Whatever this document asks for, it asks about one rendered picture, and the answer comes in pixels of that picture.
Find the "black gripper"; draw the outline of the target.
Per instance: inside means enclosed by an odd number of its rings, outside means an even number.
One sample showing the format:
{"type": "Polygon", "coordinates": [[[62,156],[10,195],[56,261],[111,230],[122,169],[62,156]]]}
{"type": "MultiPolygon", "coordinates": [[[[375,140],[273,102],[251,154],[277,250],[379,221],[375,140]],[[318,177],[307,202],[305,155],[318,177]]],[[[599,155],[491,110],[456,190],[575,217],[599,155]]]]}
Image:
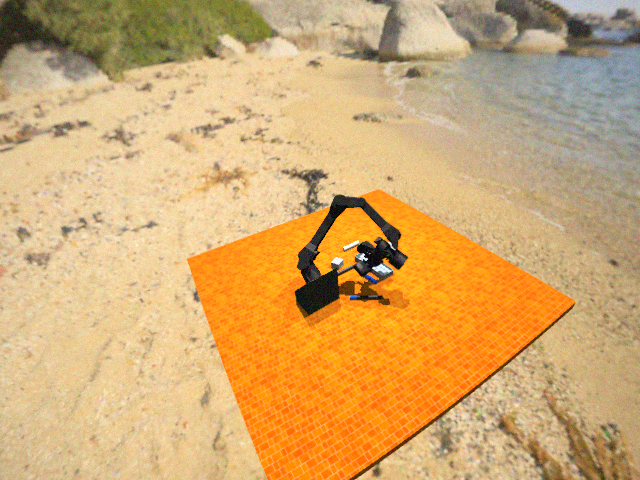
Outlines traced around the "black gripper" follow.
{"type": "MultiPolygon", "coordinates": [[[[388,254],[385,258],[386,261],[389,260],[390,254],[388,254]]],[[[370,254],[368,255],[368,260],[360,260],[357,263],[354,264],[353,268],[357,271],[357,273],[361,276],[364,277],[366,276],[368,273],[370,273],[371,271],[373,271],[372,268],[380,266],[384,263],[384,259],[378,258],[375,254],[374,254],[374,249],[370,251],[370,254]]]]}

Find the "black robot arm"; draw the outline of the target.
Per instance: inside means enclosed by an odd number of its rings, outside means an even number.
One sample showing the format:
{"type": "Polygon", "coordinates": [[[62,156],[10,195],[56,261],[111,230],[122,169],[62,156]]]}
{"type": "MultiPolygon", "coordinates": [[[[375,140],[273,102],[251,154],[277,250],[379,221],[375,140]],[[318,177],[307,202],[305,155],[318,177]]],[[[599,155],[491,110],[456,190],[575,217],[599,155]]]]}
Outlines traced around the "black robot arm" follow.
{"type": "Polygon", "coordinates": [[[389,242],[378,236],[374,243],[376,247],[370,241],[364,241],[357,246],[357,251],[361,254],[365,254],[366,259],[370,254],[370,251],[374,249],[374,254],[378,258],[385,258],[388,254],[389,261],[397,271],[399,271],[404,263],[409,258],[398,250],[398,241],[401,238],[400,231],[395,228],[391,223],[386,221],[369,203],[364,197],[351,197],[338,194],[333,198],[329,212],[320,227],[314,234],[311,241],[306,244],[298,253],[297,269],[300,270],[302,277],[306,283],[309,283],[318,277],[322,276],[318,267],[314,264],[313,260],[316,260],[317,255],[320,253],[318,247],[329,229],[337,219],[347,208],[361,208],[382,230],[389,242]],[[394,251],[394,250],[395,251],[394,251]]]}

